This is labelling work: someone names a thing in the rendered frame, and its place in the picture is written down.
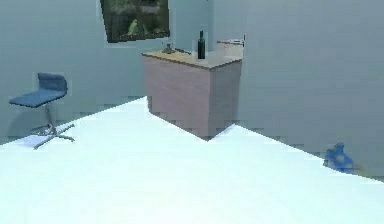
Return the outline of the dark glass bottle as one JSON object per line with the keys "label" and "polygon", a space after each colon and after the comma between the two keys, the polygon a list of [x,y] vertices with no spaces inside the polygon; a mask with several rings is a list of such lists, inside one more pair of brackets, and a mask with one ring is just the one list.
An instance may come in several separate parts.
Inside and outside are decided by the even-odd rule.
{"label": "dark glass bottle", "polygon": [[198,59],[205,59],[205,38],[204,31],[200,30],[198,39]]}

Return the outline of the pale flat tray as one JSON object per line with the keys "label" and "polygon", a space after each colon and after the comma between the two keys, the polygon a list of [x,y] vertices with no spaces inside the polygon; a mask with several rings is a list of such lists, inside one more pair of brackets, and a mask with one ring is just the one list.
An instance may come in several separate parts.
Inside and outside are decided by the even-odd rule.
{"label": "pale flat tray", "polygon": [[244,39],[226,39],[226,40],[217,40],[217,44],[229,44],[235,46],[244,47]]}

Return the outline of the dark framed picture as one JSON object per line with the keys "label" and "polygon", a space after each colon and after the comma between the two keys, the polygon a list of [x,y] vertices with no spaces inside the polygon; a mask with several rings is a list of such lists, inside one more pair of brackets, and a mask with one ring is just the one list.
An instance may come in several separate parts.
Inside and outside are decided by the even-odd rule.
{"label": "dark framed picture", "polygon": [[168,0],[99,0],[108,43],[170,36]]}

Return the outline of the pinkish wooden counter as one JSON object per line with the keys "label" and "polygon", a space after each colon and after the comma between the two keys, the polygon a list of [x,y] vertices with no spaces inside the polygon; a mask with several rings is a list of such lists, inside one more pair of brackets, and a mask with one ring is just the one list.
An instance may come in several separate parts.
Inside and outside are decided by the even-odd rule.
{"label": "pinkish wooden counter", "polygon": [[244,47],[142,55],[149,111],[206,141],[236,122]]}

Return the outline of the blue watering can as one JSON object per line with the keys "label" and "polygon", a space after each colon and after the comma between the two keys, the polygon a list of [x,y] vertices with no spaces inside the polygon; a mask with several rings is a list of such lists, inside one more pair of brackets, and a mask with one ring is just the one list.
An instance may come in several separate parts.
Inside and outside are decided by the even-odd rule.
{"label": "blue watering can", "polygon": [[354,162],[344,153],[343,143],[336,143],[332,148],[326,150],[323,165],[341,173],[354,173]]}

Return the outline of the blue swivel chair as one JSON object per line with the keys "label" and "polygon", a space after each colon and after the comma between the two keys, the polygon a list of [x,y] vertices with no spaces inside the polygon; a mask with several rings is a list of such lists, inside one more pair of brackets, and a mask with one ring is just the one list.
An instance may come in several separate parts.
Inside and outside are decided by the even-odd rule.
{"label": "blue swivel chair", "polygon": [[64,135],[64,132],[70,128],[73,128],[74,124],[70,124],[61,130],[57,130],[50,111],[50,104],[53,101],[59,100],[67,95],[68,83],[66,78],[61,74],[38,72],[37,79],[37,90],[14,97],[9,100],[11,105],[28,108],[39,108],[43,106],[45,108],[47,123],[30,130],[31,135],[44,136],[45,140],[36,144],[33,149],[37,150],[39,147],[48,143],[54,138],[62,138],[74,142],[75,139],[73,137]]}

